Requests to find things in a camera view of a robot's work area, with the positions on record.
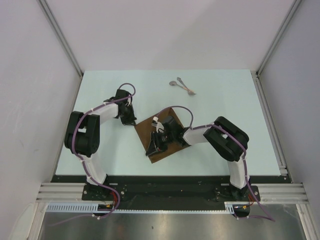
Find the brown cloth napkin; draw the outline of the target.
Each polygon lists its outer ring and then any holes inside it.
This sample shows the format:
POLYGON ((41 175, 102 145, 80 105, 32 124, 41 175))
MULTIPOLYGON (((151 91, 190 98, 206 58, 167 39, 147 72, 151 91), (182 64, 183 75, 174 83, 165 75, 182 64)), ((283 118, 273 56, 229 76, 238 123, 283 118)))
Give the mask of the brown cloth napkin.
MULTIPOLYGON (((166 151, 161 151, 152 156, 146 156, 153 164, 189 147, 183 140, 183 134, 187 128, 183 126, 172 106, 163 109, 154 116, 158 117, 158 120, 163 124, 165 132, 173 134, 174 140, 168 145, 166 151)), ((145 155, 151 140, 151 133, 156 131, 156 128, 152 126, 154 116, 143 120, 135 126, 135 130, 144 147, 145 155)))

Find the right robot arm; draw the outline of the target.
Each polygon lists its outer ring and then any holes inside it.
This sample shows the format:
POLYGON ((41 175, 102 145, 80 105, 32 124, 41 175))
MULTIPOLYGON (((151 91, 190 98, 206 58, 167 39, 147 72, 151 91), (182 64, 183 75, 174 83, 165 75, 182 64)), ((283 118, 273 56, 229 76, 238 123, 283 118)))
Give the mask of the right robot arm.
POLYGON ((209 143, 228 162, 231 196, 237 201, 248 196, 250 177, 244 161, 249 136, 228 119, 220 116, 207 125, 182 127, 173 116, 167 116, 163 121, 155 116, 151 125, 156 130, 150 133, 147 157, 168 152, 169 145, 173 143, 182 148, 209 143))

